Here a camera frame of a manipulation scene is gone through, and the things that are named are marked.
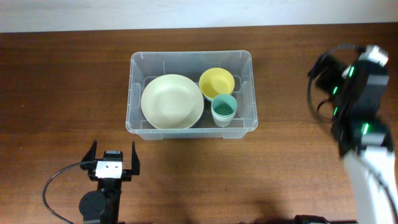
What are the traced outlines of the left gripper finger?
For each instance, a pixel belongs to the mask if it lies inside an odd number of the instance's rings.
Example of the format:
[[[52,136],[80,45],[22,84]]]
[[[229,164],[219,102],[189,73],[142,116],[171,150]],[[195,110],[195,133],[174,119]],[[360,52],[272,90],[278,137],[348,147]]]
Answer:
[[[140,160],[138,158],[135,142],[132,142],[131,175],[140,174]]]
[[[90,149],[85,154],[83,159],[81,160],[80,168],[83,170],[93,170],[96,166],[96,148],[97,148],[97,141],[94,140]]]

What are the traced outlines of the beige plate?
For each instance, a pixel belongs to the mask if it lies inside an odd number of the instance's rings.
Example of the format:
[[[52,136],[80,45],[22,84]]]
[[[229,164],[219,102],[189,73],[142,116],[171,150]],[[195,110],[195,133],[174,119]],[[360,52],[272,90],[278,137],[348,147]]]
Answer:
[[[155,78],[144,88],[141,109],[157,129],[187,129],[201,118],[204,99],[194,81],[168,74]]]

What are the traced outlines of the grey cup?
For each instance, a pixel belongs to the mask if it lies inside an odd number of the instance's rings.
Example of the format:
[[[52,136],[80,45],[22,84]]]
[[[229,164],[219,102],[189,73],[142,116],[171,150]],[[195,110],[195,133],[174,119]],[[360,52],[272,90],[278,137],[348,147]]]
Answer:
[[[218,119],[214,120],[214,123],[218,127],[221,127],[221,128],[227,127],[228,125],[231,124],[231,122],[232,122],[231,120],[227,120],[227,121],[222,121],[222,120],[218,120]]]

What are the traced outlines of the green cup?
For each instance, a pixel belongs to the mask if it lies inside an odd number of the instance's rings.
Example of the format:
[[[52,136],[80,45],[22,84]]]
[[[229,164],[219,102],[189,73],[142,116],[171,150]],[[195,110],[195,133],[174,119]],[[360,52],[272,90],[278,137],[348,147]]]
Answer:
[[[220,118],[233,118],[236,114],[238,103],[232,95],[220,94],[211,103],[211,110],[214,115]]]

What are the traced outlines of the yellow bowl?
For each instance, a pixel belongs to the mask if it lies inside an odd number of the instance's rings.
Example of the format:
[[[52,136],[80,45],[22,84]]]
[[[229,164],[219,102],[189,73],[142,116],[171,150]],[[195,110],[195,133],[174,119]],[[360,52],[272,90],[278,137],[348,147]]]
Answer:
[[[223,68],[210,68],[199,79],[199,87],[204,97],[212,101],[220,94],[232,94],[235,88],[233,75]]]

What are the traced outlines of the cream cup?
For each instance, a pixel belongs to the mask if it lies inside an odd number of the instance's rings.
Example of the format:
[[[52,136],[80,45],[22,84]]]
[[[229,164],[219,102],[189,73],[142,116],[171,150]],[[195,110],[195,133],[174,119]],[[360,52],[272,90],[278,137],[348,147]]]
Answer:
[[[213,113],[212,114],[214,120],[222,121],[222,122],[231,121],[234,118],[235,115],[236,115],[236,113],[231,113],[231,114],[228,114],[228,115],[220,115],[218,113]]]

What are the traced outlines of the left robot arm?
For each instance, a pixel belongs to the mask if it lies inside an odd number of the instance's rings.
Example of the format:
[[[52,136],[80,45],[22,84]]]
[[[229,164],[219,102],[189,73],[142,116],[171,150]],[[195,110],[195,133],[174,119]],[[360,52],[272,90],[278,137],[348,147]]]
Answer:
[[[103,158],[96,158],[97,142],[81,160],[80,168],[88,172],[97,189],[82,196],[79,211],[84,223],[118,223],[122,183],[130,182],[134,175],[140,174],[140,161],[135,144],[131,149],[131,168],[123,167],[123,152],[105,151]]]

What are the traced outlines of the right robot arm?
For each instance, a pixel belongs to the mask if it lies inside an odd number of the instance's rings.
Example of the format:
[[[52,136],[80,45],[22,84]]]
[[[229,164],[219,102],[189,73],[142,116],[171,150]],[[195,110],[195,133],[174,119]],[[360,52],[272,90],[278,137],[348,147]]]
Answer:
[[[396,154],[392,134],[377,117],[389,82],[388,53],[376,45],[340,44],[308,72],[310,86],[333,105],[331,135],[338,143],[359,223],[397,223]]]

